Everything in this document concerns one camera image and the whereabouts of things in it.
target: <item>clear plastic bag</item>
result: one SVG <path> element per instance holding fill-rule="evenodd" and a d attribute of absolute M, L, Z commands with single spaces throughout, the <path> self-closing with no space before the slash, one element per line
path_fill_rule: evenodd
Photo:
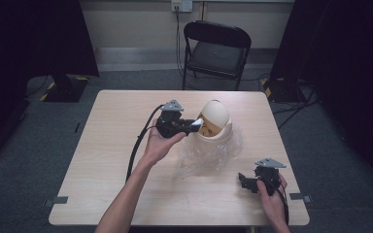
<path fill-rule="evenodd" d="M 202 169 L 220 170 L 242 149 L 241 129 L 237 124 L 232 125 L 230 137 L 220 143 L 206 142 L 196 134 L 190 133 L 181 141 L 178 163 L 180 177 L 198 174 Z"/>

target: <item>wooden table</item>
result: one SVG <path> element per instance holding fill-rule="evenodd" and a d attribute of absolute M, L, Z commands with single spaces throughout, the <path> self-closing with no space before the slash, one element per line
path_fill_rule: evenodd
<path fill-rule="evenodd" d="M 176 99 L 183 118 L 195 118 L 204 105 L 217 99 L 241 128 L 243 149 L 221 170 L 179 177 L 182 142 L 152 169 L 142 191 L 132 225 L 260 226 L 268 221 L 258 194 L 241 187 L 238 172 L 253 177 L 254 162 L 274 158 L 288 167 L 280 172 L 289 193 L 299 193 L 280 133 L 265 95 L 240 91 L 100 91 L 87 120 L 50 215 L 54 225 L 96 225 L 123 187 L 129 156 L 152 111 Z M 134 167 L 147 138 L 138 149 Z M 302 200 L 290 200 L 289 224 L 306 225 L 309 216 Z"/>

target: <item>person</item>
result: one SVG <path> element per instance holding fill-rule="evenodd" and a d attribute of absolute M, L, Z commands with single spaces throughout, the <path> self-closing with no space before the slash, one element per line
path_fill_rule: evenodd
<path fill-rule="evenodd" d="M 159 160 L 165 157 L 172 146 L 179 143 L 186 135 L 186 133 L 181 132 L 172 138 L 167 139 L 162 137 L 155 127 L 151 128 L 144 155 L 139 160 L 132 175 L 129 177 L 122 190 L 111 203 L 105 214 L 101 217 L 95 232 L 126 233 L 129 231 L 139 196 L 145 182 L 147 181 L 151 168 Z M 281 174 L 280 177 L 283 183 L 280 188 L 285 188 L 287 182 Z M 263 182 L 258 182 L 257 186 L 260 193 L 263 211 L 274 230 L 279 233 L 289 232 L 284 216 L 284 204 L 280 199 L 279 194 L 274 193 L 272 196 L 269 196 Z"/>

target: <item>black folding chair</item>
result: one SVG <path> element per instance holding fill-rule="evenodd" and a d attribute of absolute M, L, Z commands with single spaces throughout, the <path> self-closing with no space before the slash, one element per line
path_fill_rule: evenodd
<path fill-rule="evenodd" d="M 251 37 L 241 28 L 209 21 L 193 21 L 184 28 L 186 55 L 183 89 L 186 87 L 187 70 L 227 79 L 237 80 L 238 90 L 248 53 Z M 190 40 L 197 41 L 192 50 Z"/>

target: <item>electrical outlet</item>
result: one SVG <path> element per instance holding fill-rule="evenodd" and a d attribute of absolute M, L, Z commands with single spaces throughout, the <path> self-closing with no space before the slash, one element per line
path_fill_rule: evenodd
<path fill-rule="evenodd" d="M 192 12 L 192 0 L 183 0 L 182 12 Z"/>
<path fill-rule="evenodd" d="M 176 12 L 175 8 L 178 7 L 178 12 L 181 12 L 183 0 L 171 0 L 171 12 Z"/>

